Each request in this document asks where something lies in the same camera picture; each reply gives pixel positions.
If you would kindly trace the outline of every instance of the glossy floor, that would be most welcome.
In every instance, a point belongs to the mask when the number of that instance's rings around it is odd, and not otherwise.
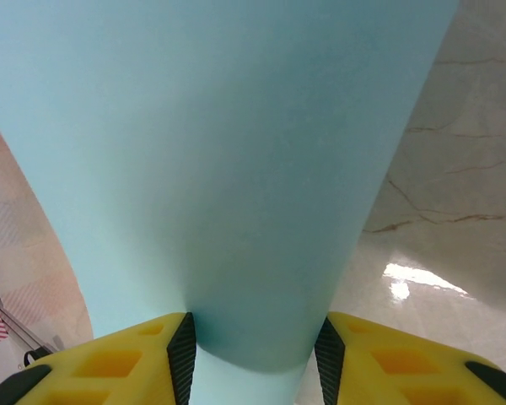
[[[332,309],[506,370],[506,0],[462,2]]]

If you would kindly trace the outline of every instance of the marble floor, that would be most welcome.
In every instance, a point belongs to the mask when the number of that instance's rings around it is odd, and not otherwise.
[[[506,370],[506,0],[462,2],[331,308]]]

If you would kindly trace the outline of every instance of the black rubber strip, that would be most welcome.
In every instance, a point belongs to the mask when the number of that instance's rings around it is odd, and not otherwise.
[[[467,361],[465,366],[506,400],[506,373],[504,371],[478,363],[477,361]]]
[[[31,369],[13,374],[0,384],[0,405],[14,405],[43,380],[52,368],[49,365],[37,365]]]
[[[188,312],[167,346],[170,377],[176,405],[187,405],[191,395],[196,357],[196,334],[193,314]]]
[[[315,343],[315,357],[325,405],[337,405],[345,359],[345,343],[334,326],[325,319]]]

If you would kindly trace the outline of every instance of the yellow plastic piece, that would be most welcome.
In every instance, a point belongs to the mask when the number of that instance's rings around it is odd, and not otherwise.
[[[331,312],[345,343],[337,405],[506,405],[466,367],[495,364],[456,348]]]
[[[46,356],[52,371],[18,405],[175,405],[167,346],[175,313]]]

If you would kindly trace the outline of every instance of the light blue paper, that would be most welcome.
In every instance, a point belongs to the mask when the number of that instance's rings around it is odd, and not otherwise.
[[[0,2],[0,130],[95,334],[194,311],[193,403],[291,403],[455,5]]]

